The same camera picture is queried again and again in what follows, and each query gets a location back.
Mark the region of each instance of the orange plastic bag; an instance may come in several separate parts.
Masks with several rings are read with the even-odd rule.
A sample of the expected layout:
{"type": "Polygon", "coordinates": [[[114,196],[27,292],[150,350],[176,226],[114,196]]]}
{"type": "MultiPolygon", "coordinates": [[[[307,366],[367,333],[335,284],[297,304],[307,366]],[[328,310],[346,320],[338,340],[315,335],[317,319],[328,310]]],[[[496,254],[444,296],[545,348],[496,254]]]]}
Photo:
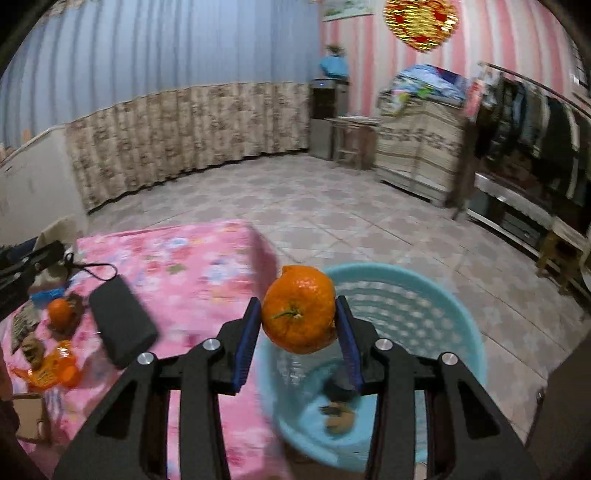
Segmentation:
{"type": "Polygon", "coordinates": [[[76,366],[76,357],[72,353],[69,340],[59,342],[43,359],[39,370],[13,368],[12,372],[38,390],[47,390],[57,384],[74,388],[82,376],[80,369],[76,366]]]}

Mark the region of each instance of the black power bank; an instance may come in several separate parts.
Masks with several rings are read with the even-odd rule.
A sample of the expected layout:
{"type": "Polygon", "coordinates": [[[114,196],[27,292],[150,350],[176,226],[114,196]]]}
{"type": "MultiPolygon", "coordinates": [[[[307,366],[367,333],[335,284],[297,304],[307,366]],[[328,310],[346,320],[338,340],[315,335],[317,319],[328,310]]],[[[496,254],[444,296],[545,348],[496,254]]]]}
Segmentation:
{"type": "Polygon", "coordinates": [[[120,275],[106,281],[88,297],[107,356],[126,368],[158,339],[156,325],[120,275]]]}

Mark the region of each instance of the mandarin orange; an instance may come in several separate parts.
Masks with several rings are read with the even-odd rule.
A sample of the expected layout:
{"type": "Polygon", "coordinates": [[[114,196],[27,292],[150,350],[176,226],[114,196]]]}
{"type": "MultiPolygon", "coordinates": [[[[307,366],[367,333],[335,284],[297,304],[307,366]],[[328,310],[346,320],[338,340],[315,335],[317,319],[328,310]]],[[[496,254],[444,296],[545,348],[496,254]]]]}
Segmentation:
{"type": "Polygon", "coordinates": [[[63,332],[70,325],[74,310],[66,299],[55,299],[49,302],[47,313],[49,314],[51,326],[57,332],[63,332]]]}
{"type": "Polygon", "coordinates": [[[336,339],[335,286],[320,270],[286,265],[262,302],[262,327],[270,340],[304,355],[336,339]]]}

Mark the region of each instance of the black cable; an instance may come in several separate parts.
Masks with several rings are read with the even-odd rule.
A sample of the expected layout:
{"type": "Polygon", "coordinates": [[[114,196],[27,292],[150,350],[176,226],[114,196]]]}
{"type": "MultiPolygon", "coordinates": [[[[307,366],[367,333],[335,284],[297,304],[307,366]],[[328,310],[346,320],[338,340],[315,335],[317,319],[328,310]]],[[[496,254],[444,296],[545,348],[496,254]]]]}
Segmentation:
{"type": "Polygon", "coordinates": [[[74,253],[66,254],[66,256],[64,257],[64,266],[68,270],[68,277],[70,277],[70,273],[72,272],[72,270],[74,268],[84,270],[86,273],[88,273],[89,275],[91,275],[92,277],[94,277],[100,281],[113,280],[119,274],[117,267],[114,266],[112,263],[108,263],[108,262],[84,263],[84,264],[75,263],[74,262],[74,253]],[[101,278],[97,274],[93,273],[92,270],[90,270],[90,268],[88,268],[88,267],[111,267],[111,268],[113,268],[115,273],[113,274],[113,276],[111,278],[101,278]]]}

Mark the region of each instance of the curtain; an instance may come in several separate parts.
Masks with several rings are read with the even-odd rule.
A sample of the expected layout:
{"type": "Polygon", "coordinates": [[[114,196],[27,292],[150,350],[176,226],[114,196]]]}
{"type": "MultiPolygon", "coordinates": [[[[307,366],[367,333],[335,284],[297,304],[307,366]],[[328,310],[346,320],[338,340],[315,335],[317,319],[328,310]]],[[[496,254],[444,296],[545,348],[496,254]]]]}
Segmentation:
{"type": "Polygon", "coordinates": [[[153,93],[66,128],[85,207],[230,160],[308,147],[308,85],[228,83],[153,93]]]}
{"type": "Polygon", "coordinates": [[[60,1],[0,80],[0,139],[9,150],[66,124],[88,208],[184,170],[305,148],[317,9],[60,1]]]}

